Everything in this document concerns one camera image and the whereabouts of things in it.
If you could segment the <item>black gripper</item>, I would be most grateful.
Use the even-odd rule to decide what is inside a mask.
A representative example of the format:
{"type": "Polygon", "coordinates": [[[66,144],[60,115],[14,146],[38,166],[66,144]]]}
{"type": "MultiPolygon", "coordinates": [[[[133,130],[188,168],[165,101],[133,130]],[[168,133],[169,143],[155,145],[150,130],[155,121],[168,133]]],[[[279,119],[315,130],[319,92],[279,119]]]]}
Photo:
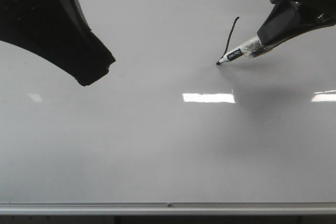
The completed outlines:
{"type": "Polygon", "coordinates": [[[274,5],[257,31],[264,46],[335,25],[335,0],[270,0],[274,5]]]}

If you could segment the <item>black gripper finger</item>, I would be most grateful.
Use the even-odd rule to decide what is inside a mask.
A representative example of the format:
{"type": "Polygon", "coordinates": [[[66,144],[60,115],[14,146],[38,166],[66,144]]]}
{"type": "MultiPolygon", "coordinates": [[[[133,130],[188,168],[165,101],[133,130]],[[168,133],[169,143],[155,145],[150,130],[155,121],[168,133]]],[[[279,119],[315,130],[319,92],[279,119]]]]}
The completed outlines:
{"type": "Polygon", "coordinates": [[[79,0],[1,0],[1,41],[46,59],[82,86],[104,77],[115,62],[79,0]]]}

